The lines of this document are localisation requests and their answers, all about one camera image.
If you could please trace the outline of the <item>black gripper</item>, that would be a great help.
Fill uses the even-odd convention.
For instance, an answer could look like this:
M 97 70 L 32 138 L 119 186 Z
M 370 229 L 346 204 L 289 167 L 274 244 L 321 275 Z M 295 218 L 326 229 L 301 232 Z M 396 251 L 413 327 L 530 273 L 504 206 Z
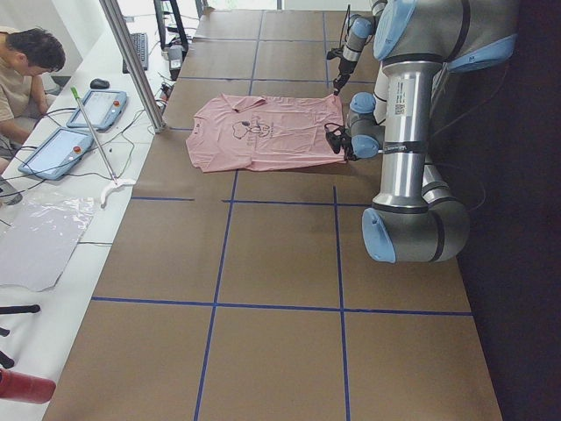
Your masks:
M 348 136 L 338 136 L 336 139 L 335 153 L 344 153 L 346 161 L 353 160 L 352 139 Z
M 356 65 L 356 61 L 348 61 L 347 59 L 341 59 L 339 61 L 338 75 L 333 80 L 333 94 L 335 96 L 340 94 L 342 88 L 354 73 Z

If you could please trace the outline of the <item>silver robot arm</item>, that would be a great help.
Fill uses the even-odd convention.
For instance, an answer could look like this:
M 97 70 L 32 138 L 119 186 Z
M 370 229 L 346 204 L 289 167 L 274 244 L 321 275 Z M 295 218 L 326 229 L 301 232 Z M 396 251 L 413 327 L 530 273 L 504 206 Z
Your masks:
M 386 9 L 387 4 L 388 1 L 384 0 L 371 1 L 370 17 L 351 14 L 351 8 L 347 7 L 339 46 L 332 48 L 326 55 L 327 61 L 339 59 L 338 74 L 332 82 L 335 96 L 340 94 L 342 88 L 354 73 L 365 46 L 374 39 L 382 12 Z
M 377 261 L 442 261 L 469 235 L 469 216 L 428 154 L 433 84 L 441 71 L 463 73 L 513 54 L 516 1 L 374 1 L 351 16 L 335 91 L 349 80 L 367 43 L 380 63 L 377 92 L 356 94 L 344 127 L 328 134 L 348 160 L 382 158 L 380 191 L 362 216 L 366 250 Z

